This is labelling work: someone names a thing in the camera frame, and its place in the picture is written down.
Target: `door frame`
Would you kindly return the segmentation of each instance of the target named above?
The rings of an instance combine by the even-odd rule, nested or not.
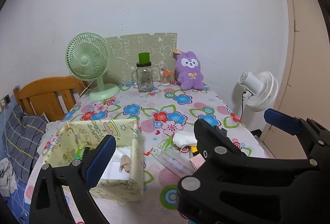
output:
[[[288,51],[286,54],[286,61],[285,61],[285,67],[282,77],[282,82],[278,90],[278,95],[275,100],[273,109],[279,110],[284,94],[286,91],[286,88],[288,86],[289,77],[291,73],[292,68],[292,62],[293,62],[293,55],[294,55],[294,43],[295,43],[295,14],[294,14],[294,4],[293,0],[286,0],[288,3],[288,16],[289,16],[289,37],[288,37]],[[266,124],[262,134],[260,136],[260,140],[264,141],[266,136],[268,135],[269,129],[271,128],[270,124]]]

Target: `gray plaid fabric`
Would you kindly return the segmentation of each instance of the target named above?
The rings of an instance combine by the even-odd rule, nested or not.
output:
[[[3,132],[5,152],[16,176],[27,183],[39,158],[38,145],[45,133],[47,122],[41,116],[31,116],[16,105]]]

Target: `blue gripper pad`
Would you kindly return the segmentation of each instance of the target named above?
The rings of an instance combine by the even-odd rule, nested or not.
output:
[[[103,175],[104,170],[107,167],[108,163],[110,162],[115,150],[116,150],[116,140],[113,136],[109,136],[109,139],[100,149],[100,151],[97,153],[90,166],[86,169],[86,175],[85,175],[86,189],[89,190],[90,188],[94,188],[99,183],[100,178]]]
[[[266,123],[294,136],[301,133],[299,120],[274,109],[268,109],[264,113]]]

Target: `yellow bow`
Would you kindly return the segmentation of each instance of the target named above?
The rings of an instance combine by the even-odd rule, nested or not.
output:
[[[197,76],[197,72],[195,72],[195,73],[188,73],[188,75],[189,76],[191,76],[191,79],[196,79],[196,77],[195,76]]]

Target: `silver bolt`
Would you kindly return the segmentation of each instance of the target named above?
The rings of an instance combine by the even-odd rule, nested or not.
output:
[[[80,165],[80,163],[81,163],[81,161],[79,159],[75,159],[72,161],[73,166],[78,166],[78,165]]]
[[[314,159],[310,159],[310,164],[311,164],[312,166],[317,166],[317,161],[314,160]]]
[[[199,181],[198,178],[193,177],[193,176],[189,176],[184,178],[181,181],[181,186],[188,191],[194,191],[199,189],[199,187],[201,186],[201,182]]]
[[[222,147],[222,146],[215,147],[214,148],[214,151],[217,154],[225,154],[225,153],[227,153],[227,149],[225,147]]]
[[[42,165],[42,167],[41,167],[43,170],[46,170],[46,169],[48,169],[49,168],[49,164],[44,164],[44,165]]]

